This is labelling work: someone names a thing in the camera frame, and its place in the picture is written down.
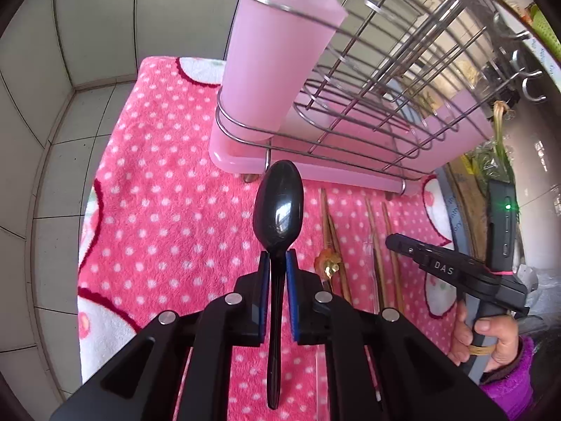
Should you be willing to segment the purple right sleeve forearm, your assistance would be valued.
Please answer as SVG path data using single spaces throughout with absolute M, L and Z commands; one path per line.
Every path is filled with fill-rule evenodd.
M 523 335 L 519 338 L 516 359 L 481 379 L 481 390 L 503 409 L 510 420 L 517 420 L 533 401 L 532 363 L 533 340 Z

